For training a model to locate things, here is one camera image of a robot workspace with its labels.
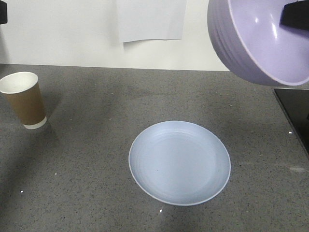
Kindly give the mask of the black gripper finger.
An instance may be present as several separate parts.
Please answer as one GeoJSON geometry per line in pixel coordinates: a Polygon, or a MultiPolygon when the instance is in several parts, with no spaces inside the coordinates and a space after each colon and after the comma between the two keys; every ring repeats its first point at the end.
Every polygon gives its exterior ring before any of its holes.
{"type": "Polygon", "coordinates": [[[281,24],[294,29],[309,30],[309,2],[295,1],[284,5],[281,24]]]}

